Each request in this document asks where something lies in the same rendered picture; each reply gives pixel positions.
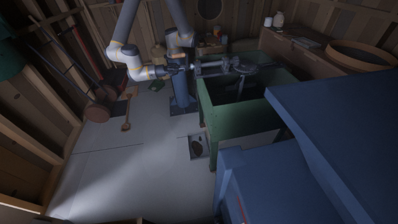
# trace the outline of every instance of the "green table leg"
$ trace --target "green table leg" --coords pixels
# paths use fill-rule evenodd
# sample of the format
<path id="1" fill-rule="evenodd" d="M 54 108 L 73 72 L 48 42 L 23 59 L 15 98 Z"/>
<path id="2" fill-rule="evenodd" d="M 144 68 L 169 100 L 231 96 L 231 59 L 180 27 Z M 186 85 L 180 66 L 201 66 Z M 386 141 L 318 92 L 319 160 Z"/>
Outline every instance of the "green table leg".
<path id="1" fill-rule="evenodd" d="M 199 98 L 199 96 L 197 97 L 197 105 L 199 108 L 199 125 L 201 126 L 201 128 L 204 128 L 205 121 L 204 121 L 204 115 L 203 115 L 203 108 L 202 108 L 201 99 Z"/>
<path id="2" fill-rule="evenodd" d="M 217 170 L 218 142 L 210 142 L 210 171 Z"/>
<path id="3" fill-rule="evenodd" d="M 281 129 L 279 129 L 279 132 L 278 134 L 276 134 L 276 137 L 274 138 L 274 141 L 272 143 L 279 142 L 287 129 L 288 127 L 282 127 Z"/>

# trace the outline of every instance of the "metal tray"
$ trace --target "metal tray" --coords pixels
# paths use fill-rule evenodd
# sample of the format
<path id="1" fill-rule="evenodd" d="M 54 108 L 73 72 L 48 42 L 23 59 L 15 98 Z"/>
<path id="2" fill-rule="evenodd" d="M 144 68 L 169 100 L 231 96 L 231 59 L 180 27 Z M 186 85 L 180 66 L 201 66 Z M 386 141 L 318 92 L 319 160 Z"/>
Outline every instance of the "metal tray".
<path id="1" fill-rule="evenodd" d="M 192 149 L 192 142 L 197 141 L 199 144 L 203 146 L 203 153 L 200 157 L 195 155 Z M 189 134 L 188 135 L 188 146 L 189 146 L 189 156 L 191 160 L 199 159 L 199 158 L 207 158 L 209 157 L 209 145 L 207 144 L 206 134 L 204 132 Z"/>
<path id="2" fill-rule="evenodd" d="M 321 47 L 319 43 L 305 37 L 292 38 L 292 41 L 307 49 L 315 49 Z"/>

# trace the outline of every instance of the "red pole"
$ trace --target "red pole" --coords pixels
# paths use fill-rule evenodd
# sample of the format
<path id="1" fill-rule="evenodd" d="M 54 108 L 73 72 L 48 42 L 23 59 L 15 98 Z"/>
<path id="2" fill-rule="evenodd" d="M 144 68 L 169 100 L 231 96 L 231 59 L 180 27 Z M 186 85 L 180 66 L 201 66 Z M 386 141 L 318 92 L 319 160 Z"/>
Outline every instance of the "red pole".
<path id="1" fill-rule="evenodd" d="M 103 80 L 104 78 L 102 77 L 102 74 L 101 74 L 100 70 L 98 69 L 97 65 L 95 65 L 95 62 L 94 62 L 93 58 L 91 57 L 89 51 L 87 50 L 86 46 L 84 45 L 83 40 L 81 39 L 81 37 L 79 35 L 79 32 L 76 29 L 76 26 L 73 24 L 72 27 L 73 27 L 73 30 L 75 31 L 76 35 L 77 35 L 77 38 L 80 40 L 80 43 L 83 46 L 83 49 L 85 50 L 87 56 L 89 57 L 89 59 L 91 61 L 91 64 L 93 65 L 95 71 L 97 71 L 97 73 L 99 75 L 99 79 Z"/>

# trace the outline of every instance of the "green table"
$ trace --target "green table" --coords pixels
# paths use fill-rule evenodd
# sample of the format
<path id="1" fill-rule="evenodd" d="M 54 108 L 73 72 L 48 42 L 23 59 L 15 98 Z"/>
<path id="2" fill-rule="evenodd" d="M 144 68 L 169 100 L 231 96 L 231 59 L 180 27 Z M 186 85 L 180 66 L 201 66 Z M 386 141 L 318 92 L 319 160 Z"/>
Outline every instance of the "green table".
<path id="1" fill-rule="evenodd" d="M 225 54 L 198 57 L 202 62 L 220 60 Z M 229 53 L 228 57 L 239 56 L 241 60 L 255 63 L 268 63 L 274 60 L 261 50 Z M 236 103 L 237 91 L 225 91 L 226 86 L 234 85 L 239 75 L 227 75 L 196 80 L 199 98 L 200 124 L 206 119 L 210 134 L 210 170 L 217 169 L 218 142 L 236 137 L 280 129 L 275 137 L 279 141 L 286 125 L 264 98 L 266 87 L 298 82 L 286 69 L 260 71 L 246 76 L 245 84 L 256 82 L 253 88 L 243 89 L 240 102 Z"/>

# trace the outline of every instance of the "gray floor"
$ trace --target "gray floor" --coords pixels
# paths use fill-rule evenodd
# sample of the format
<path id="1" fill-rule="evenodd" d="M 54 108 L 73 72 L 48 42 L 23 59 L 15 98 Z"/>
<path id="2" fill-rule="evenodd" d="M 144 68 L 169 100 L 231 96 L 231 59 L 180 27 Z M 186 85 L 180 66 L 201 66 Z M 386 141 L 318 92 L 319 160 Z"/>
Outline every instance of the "gray floor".
<path id="1" fill-rule="evenodd" d="M 202 132 L 198 113 L 169 116 L 170 80 L 158 93 L 139 83 L 125 116 L 87 121 L 46 215 L 74 224 L 144 217 L 156 224 L 212 223 L 216 175 L 209 158 L 190 161 L 188 134 Z M 232 139 L 220 148 L 269 144 L 277 131 Z"/>

